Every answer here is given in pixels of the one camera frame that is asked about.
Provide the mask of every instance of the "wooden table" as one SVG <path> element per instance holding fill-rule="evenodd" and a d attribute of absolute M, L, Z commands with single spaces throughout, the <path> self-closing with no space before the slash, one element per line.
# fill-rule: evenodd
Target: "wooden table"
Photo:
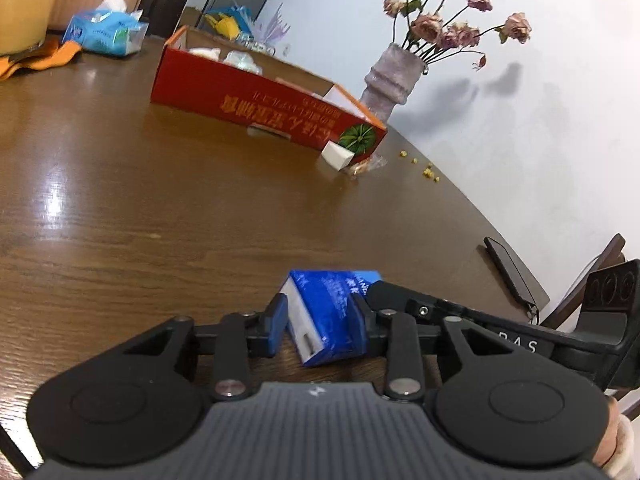
<path fill-rule="evenodd" d="M 446 177 L 424 178 L 398 134 L 384 168 L 350 180 L 308 148 L 149 105 L 160 50 L 146 40 L 128 60 L 82 54 L 0 84 L 0 420 L 32 461 L 24 412 L 43 381 L 175 314 L 262 310 L 289 269 L 377 269 L 526 319 L 482 246 L 500 235 Z M 383 370 L 303 369 L 288 340 L 255 366 L 285 381 Z"/>

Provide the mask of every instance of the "blue tissue package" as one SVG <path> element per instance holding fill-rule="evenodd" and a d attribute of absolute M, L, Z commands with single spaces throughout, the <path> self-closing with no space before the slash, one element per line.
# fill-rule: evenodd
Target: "blue tissue package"
<path fill-rule="evenodd" d="M 71 18 L 62 41 L 73 40 L 83 50 L 123 57 L 142 48 L 148 26 L 126 12 L 92 10 Z"/>
<path fill-rule="evenodd" d="M 280 291 L 289 303 L 289 333 L 305 366 L 356 357 L 349 330 L 349 294 L 366 295 L 375 270 L 292 270 Z"/>

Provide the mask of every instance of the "red cardboard box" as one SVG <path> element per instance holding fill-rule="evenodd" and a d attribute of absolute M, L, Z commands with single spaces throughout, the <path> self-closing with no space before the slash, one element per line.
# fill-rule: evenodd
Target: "red cardboard box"
<path fill-rule="evenodd" d="M 249 52 L 262 75 L 190 54 L 194 47 Z M 369 156 L 385 126 L 346 90 L 274 57 L 183 27 L 164 44 L 151 101 L 232 123 L 256 126 L 322 150 L 328 140 Z"/>

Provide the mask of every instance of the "smartphone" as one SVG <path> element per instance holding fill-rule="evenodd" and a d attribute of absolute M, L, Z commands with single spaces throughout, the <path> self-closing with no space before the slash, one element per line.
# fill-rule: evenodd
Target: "smartphone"
<path fill-rule="evenodd" d="M 535 306 L 536 302 L 533 299 L 527 284 L 522 279 L 520 271 L 513 263 L 513 260 L 511 259 L 511 256 L 509 256 L 507 249 L 504 248 L 504 245 L 493 238 L 489 238 L 488 236 L 484 238 L 484 244 L 486 245 L 486 250 L 489 253 L 489 256 L 491 256 L 495 266 L 498 267 L 500 275 L 515 300 L 528 309 Z"/>

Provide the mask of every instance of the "gray ceramic vase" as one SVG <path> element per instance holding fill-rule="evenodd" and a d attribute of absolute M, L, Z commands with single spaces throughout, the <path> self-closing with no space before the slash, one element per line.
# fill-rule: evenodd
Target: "gray ceramic vase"
<path fill-rule="evenodd" d="M 360 102 L 386 124 L 394 106 L 406 103 L 424 69 L 419 57 L 391 43 L 364 78 L 367 87 Z"/>

